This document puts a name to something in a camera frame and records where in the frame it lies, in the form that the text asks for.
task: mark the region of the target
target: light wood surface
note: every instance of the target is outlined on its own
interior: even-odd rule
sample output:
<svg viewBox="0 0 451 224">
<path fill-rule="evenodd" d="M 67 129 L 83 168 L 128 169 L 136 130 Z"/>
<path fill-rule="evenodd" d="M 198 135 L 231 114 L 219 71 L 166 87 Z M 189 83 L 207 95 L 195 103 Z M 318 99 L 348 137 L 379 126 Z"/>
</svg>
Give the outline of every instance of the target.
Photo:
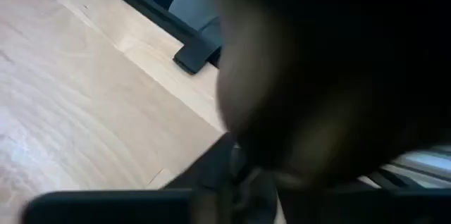
<svg viewBox="0 0 451 224">
<path fill-rule="evenodd" d="M 121 0 L 0 0 L 0 223 L 37 194 L 158 188 L 221 134 L 217 71 Z"/>
</svg>

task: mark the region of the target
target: wood grain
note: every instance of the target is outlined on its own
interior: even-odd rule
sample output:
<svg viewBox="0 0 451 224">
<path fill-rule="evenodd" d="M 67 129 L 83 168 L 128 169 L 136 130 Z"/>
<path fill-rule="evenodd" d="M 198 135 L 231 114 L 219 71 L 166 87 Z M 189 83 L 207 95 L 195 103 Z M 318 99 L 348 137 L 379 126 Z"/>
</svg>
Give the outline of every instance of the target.
<svg viewBox="0 0 451 224">
<path fill-rule="evenodd" d="M 62 189 L 142 189 L 221 133 L 216 71 L 121 0 L 0 0 L 0 222 Z"/>
</svg>

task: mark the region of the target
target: wooden floor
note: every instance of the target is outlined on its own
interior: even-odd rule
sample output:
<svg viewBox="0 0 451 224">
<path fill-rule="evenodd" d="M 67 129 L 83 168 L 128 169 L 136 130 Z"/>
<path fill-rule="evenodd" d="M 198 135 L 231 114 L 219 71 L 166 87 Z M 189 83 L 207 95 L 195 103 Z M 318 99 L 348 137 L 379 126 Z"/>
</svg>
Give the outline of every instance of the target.
<svg viewBox="0 0 451 224">
<path fill-rule="evenodd" d="M 37 194 L 158 188 L 222 132 L 217 71 L 121 0 L 0 0 L 0 223 Z"/>
</svg>

